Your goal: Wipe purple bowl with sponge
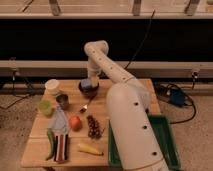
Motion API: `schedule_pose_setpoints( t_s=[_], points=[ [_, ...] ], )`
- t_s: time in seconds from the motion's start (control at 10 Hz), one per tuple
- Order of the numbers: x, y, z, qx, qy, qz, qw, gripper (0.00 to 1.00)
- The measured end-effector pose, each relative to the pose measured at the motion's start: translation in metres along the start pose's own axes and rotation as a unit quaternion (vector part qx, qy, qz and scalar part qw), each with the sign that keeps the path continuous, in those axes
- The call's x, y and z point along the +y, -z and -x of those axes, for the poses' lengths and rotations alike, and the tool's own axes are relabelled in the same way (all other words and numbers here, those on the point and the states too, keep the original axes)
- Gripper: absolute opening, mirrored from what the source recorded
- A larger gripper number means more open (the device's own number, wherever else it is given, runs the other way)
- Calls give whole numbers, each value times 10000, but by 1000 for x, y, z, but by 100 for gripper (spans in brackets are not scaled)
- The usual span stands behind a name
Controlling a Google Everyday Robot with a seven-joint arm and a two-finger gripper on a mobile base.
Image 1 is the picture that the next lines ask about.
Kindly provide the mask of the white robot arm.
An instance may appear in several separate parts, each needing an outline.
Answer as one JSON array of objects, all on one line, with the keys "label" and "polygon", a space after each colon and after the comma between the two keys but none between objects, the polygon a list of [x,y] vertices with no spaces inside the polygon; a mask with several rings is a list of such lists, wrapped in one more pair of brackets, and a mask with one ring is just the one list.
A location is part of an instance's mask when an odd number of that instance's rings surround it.
[{"label": "white robot arm", "polygon": [[113,82],[106,95],[106,111],[125,171],[169,171],[146,110],[150,93],[131,73],[111,60],[104,40],[88,42],[88,77],[101,71]]}]

